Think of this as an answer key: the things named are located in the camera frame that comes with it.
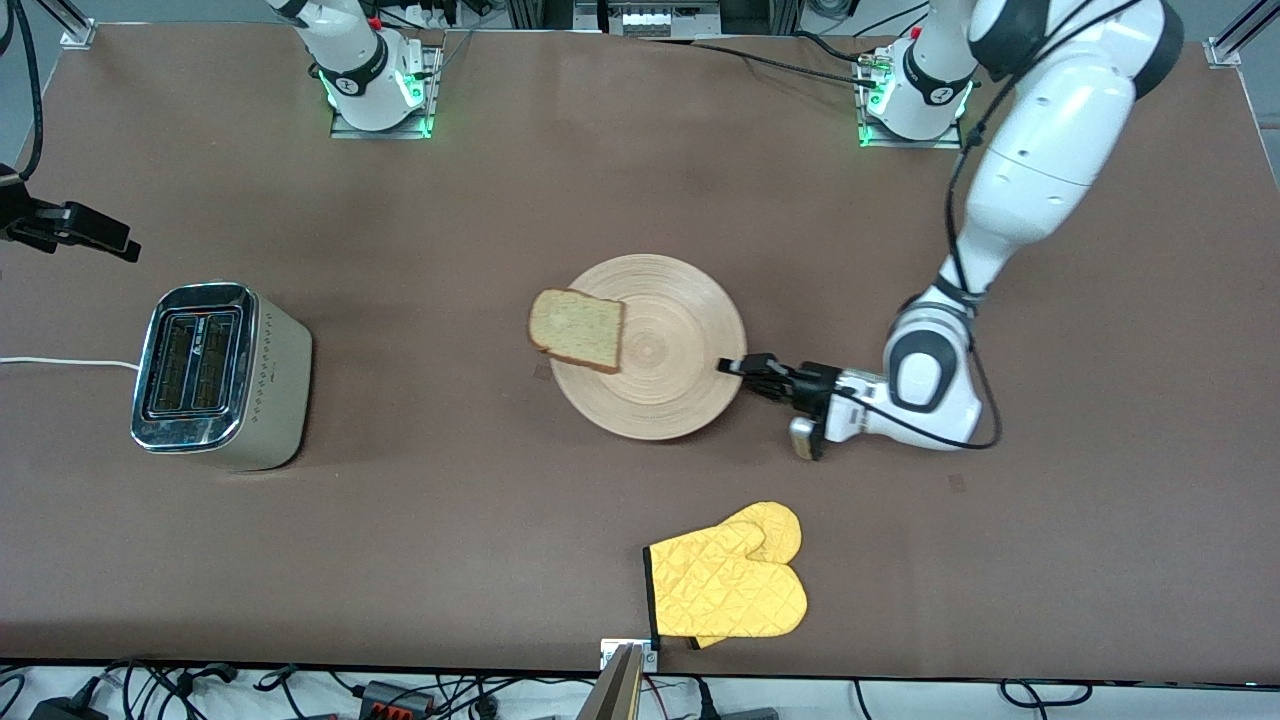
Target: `plate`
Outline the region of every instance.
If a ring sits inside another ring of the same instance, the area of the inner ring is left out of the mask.
[[[746,354],[737,307],[714,279],[664,255],[625,255],[570,288],[626,304],[622,359],[613,375],[552,360],[564,397],[596,425],[635,439],[671,439],[714,420],[741,378],[716,372]]]

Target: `yellow oven mitt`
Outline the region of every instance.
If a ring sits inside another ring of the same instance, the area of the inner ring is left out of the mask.
[[[777,502],[758,502],[703,530],[644,550],[649,620],[659,635],[707,647],[726,637],[790,633],[809,601],[786,565],[800,550],[800,521]]]

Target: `white cable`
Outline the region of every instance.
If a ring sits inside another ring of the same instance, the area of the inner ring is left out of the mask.
[[[0,357],[0,365],[5,363],[41,363],[45,365],[113,365],[116,368],[128,368],[134,373],[142,370],[142,368],[134,365],[133,363],[125,363],[124,360],[67,360],[65,357]]]

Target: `floor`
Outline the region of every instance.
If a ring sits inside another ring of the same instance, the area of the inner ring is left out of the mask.
[[[1207,37],[1234,18],[1248,0],[1170,0],[1181,14],[1188,38]],[[36,38],[38,65],[45,82],[50,77],[59,54],[60,28],[35,3],[31,23]],[[104,22],[271,22],[273,15],[261,0],[216,0],[207,3],[173,3],[172,0],[81,0],[79,5],[91,17]],[[913,4],[902,0],[864,0],[856,15],[837,27],[832,22],[806,14],[804,27],[832,33],[850,33],[878,19],[900,12]],[[908,26],[915,13],[883,26],[886,33],[897,33]],[[502,23],[493,23],[498,27]],[[1280,167],[1280,26],[1270,28],[1243,58],[1245,85],[1260,123],[1262,141],[1270,156]],[[20,46],[15,45],[0,59],[0,161],[14,163],[31,127],[27,76]],[[47,138],[58,142],[58,138]],[[84,667],[37,667],[28,670],[28,683],[18,698],[10,717],[26,717],[36,701],[54,696],[70,696],[92,674]],[[375,675],[349,674],[349,682],[367,682]],[[393,679],[404,687],[430,679],[404,676]],[[662,696],[669,717],[681,717],[699,711],[698,692],[687,679],[660,679],[675,685],[663,688]],[[722,712],[774,707],[786,720],[860,719],[852,694],[852,685],[845,680],[790,680],[790,679],[712,679],[709,680],[717,706]],[[233,687],[197,693],[196,705],[206,708],[211,720],[220,717],[274,719],[292,717],[293,712],[283,694],[259,693],[247,682]],[[292,685],[298,703],[306,712],[338,712],[344,717],[356,715],[356,701],[347,696],[326,675],[302,674]],[[902,720],[924,717],[1009,717],[1029,719],[1034,714],[1004,702],[993,684],[986,683],[924,683],[924,682],[864,682],[867,708],[877,720]],[[504,720],[524,720],[547,716],[576,716],[588,692],[584,684],[567,683],[543,685],[521,683],[504,691],[500,716]],[[9,691],[0,691],[0,700]],[[1046,688],[1046,697],[1060,697],[1061,688]],[[100,706],[111,717],[123,717],[119,691],[104,683],[99,691]],[[644,700],[641,717],[658,720],[662,714],[655,702]],[[1221,717],[1252,719],[1280,716],[1280,693],[1265,691],[1226,689],[1172,689],[1172,688],[1100,688],[1085,705],[1071,710],[1050,711],[1050,715],[1070,714],[1074,720],[1092,717]],[[169,716],[179,714],[170,708]]]
[[[36,702],[50,697],[72,697],[84,680],[101,667],[33,667],[27,674],[27,684],[14,703],[9,717],[27,717]],[[209,720],[285,720],[296,717],[279,689],[257,692],[253,683],[262,676],[262,670],[244,670],[230,685],[216,679],[200,680],[192,703]],[[115,673],[99,685],[92,707],[105,712],[111,720],[124,717],[122,702],[122,673]],[[142,675],[133,676],[129,697],[140,693]],[[340,673],[339,678],[352,684],[365,684],[380,680],[411,689],[434,685],[443,680],[445,688],[454,687],[453,676],[445,675],[438,680],[434,675],[379,675],[369,673]],[[700,696],[695,683],[689,678],[655,676],[657,692],[662,706],[654,700],[654,691],[646,689],[640,698],[639,720],[678,720],[696,719],[701,710]],[[494,688],[500,680],[486,680],[486,688]],[[800,679],[735,679],[708,678],[708,689],[722,715],[745,712],[760,708],[773,708],[782,720],[1034,720],[1032,710],[1014,707],[1000,697],[993,683],[934,683],[934,682],[884,682],[863,680],[863,698],[867,715],[858,706],[854,685],[849,680],[800,680]],[[1044,701],[1078,697],[1079,688],[1034,685]],[[298,708],[307,715],[329,717],[357,717],[360,703],[325,673],[298,673],[289,679],[289,688]],[[8,701],[9,689],[0,689],[0,700]],[[541,684],[522,682],[497,693],[498,717],[500,720],[550,720],[576,717],[586,700],[590,687],[585,683],[568,682]],[[1010,694],[1018,700],[1020,689],[1011,688]],[[461,708],[467,698],[461,697],[453,707]],[[155,716],[159,700],[150,706],[150,716]],[[1083,705],[1070,708],[1051,708],[1053,720],[1101,720],[1124,717],[1126,720],[1201,720],[1206,717],[1221,720],[1262,720],[1280,716],[1280,692],[1240,691],[1240,689],[1188,689],[1188,688],[1097,688]],[[165,717],[170,720],[184,717],[178,703],[170,703]],[[463,720],[460,712],[457,720]],[[444,717],[443,720],[454,720]]]

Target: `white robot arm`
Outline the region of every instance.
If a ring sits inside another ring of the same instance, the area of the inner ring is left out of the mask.
[[[421,42],[392,28],[375,31],[357,0],[266,4],[298,31],[329,101],[356,129],[392,128],[425,101]]]
[[[878,53],[893,69],[877,117],[904,137],[937,137],[978,64],[997,79],[1011,76],[1018,101],[978,168],[952,251],[893,323],[883,374],[815,363],[792,369],[772,355],[721,361],[750,389],[804,413],[790,427],[803,457],[817,460],[824,442],[860,433],[932,450],[993,445],[969,442],[982,415],[968,360],[977,309],[1012,254],[1075,209],[1133,104],[1165,78],[1183,44],[1181,22],[1164,0],[932,5],[916,40]]]

